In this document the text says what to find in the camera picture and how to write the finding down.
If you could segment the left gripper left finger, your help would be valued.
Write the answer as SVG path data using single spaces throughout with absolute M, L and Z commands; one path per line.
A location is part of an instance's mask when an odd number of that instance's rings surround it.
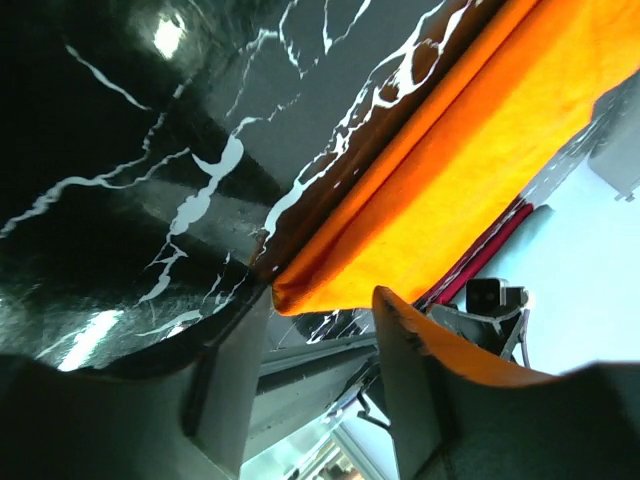
M 259 287 L 102 368 L 1 357 L 5 479 L 235 479 L 271 300 Z

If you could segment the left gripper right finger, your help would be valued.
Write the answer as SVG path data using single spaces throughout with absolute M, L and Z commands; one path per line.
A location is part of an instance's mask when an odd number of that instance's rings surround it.
M 403 479 L 635 479 L 639 367 L 554 376 L 500 358 L 377 287 L 386 415 Z

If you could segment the orange t shirt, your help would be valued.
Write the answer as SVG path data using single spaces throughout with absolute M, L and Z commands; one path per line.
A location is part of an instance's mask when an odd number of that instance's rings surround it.
M 509 1 L 273 285 L 283 315 L 418 300 L 639 67 L 635 1 Z

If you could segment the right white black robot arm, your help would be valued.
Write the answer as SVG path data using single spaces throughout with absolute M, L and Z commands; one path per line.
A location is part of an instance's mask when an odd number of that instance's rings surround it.
M 529 291 L 522 286 L 509 286 L 499 278 L 471 279 L 463 290 L 463 310 L 455 303 L 432 304 L 426 315 L 450 332 L 513 363 L 517 362 L 514 350 L 519 345 L 522 365 L 529 368 Z

